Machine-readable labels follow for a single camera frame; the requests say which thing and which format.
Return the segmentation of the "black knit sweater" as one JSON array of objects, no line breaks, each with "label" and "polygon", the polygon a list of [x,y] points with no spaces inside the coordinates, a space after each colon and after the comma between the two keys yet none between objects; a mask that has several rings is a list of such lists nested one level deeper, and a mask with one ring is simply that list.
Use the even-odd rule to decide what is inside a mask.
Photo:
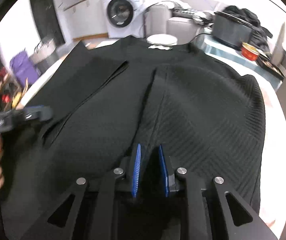
[{"label": "black knit sweater", "polygon": [[257,80],[190,44],[78,44],[3,136],[9,239],[257,239]]}]

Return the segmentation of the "purple bag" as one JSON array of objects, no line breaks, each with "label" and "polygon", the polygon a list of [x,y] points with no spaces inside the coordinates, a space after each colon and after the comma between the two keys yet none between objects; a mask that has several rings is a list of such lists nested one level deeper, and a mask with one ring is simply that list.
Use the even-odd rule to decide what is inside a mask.
[{"label": "purple bag", "polygon": [[25,50],[19,52],[11,59],[10,68],[22,87],[25,87],[26,80],[29,85],[33,85],[39,78],[35,65],[29,59]]}]

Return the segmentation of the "checkered bed blanket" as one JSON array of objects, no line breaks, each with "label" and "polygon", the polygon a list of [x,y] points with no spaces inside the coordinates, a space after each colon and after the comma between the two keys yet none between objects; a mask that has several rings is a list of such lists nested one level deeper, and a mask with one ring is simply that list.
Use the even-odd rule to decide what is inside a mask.
[{"label": "checkered bed blanket", "polygon": [[144,112],[154,80],[161,67],[191,66],[204,74],[191,81],[199,89],[199,100],[192,116],[201,121],[196,132],[210,133],[210,125],[240,114],[243,102],[231,99],[240,89],[223,92],[218,77],[229,75],[253,79],[264,100],[265,120],[262,157],[250,166],[246,157],[253,156],[239,132],[220,131],[226,141],[220,156],[191,151],[187,139],[187,122],[173,105],[163,107],[159,116],[167,135],[166,146],[173,148],[187,166],[203,178],[210,178],[220,168],[222,174],[247,200],[271,231],[279,237],[286,223],[286,120],[275,90],[280,82],[251,63],[239,52],[223,45],[202,50],[199,42],[175,46],[171,50],[149,49],[149,44],[132,36],[110,46],[88,50],[78,44],[70,54],[54,63],[29,91],[30,105],[49,105],[55,117],[40,135],[44,158],[31,203],[14,222],[18,235],[25,233],[46,207],[49,198],[61,192],[73,175],[85,171],[94,177],[116,164],[135,139],[143,136],[147,124]]}]

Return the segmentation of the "woven laundry basket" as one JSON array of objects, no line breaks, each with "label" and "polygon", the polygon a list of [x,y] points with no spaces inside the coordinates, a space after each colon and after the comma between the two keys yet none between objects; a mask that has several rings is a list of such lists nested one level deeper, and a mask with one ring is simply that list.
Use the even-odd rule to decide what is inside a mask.
[{"label": "woven laundry basket", "polygon": [[43,75],[54,63],[59,60],[55,39],[47,36],[36,45],[33,54],[29,57],[39,76]]}]

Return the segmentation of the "red round food tin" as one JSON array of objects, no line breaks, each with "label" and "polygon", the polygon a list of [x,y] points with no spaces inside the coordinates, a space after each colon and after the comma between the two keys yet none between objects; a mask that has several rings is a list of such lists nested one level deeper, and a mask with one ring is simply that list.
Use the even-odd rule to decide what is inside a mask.
[{"label": "red round food tin", "polygon": [[260,55],[257,48],[245,42],[242,43],[241,54],[243,57],[250,61],[256,61],[258,56]]}]

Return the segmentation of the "black food tray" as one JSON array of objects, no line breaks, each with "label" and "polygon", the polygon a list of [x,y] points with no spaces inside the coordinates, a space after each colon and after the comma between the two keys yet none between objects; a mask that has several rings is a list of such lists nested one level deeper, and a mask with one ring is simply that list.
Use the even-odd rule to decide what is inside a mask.
[{"label": "black food tray", "polygon": [[270,62],[270,60],[263,55],[258,55],[256,59],[256,63],[264,70],[278,78],[279,80],[283,81],[285,79],[285,75],[282,73],[282,71],[273,63]]}]

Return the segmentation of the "grey sofa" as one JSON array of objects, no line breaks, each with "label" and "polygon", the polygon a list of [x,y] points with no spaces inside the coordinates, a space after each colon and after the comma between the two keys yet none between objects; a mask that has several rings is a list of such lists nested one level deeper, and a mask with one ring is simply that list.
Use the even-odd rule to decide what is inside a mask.
[{"label": "grey sofa", "polygon": [[[216,11],[219,2],[215,0],[181,0],[195,11]],[[168,34],[178,39],[178,44],[185,44],[196,35],[203,33],[205,27],[197,24],[191,16],[178,14],[169,5],[155,4],[145,12],[146,37],[156,34]]]}]

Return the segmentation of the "white washing machine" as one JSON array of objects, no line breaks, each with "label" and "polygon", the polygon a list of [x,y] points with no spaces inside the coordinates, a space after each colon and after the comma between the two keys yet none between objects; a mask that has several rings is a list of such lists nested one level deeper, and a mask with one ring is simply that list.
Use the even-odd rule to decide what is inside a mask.
[{"label": "white washing machine", "polygon": [[144,37],[143,0],[102,0],[108,37]]}]

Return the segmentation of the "black rice cooker pot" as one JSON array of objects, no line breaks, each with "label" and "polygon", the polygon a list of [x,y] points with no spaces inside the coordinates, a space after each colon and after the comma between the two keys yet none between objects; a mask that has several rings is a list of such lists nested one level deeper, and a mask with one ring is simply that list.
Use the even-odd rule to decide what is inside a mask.
[{"label": "black rice cooker pot", "polygon": [[242,43],[248,43],[252,36],[253,25],[225,12],[214,13],[212,36],[220,43],[240,50]]}]

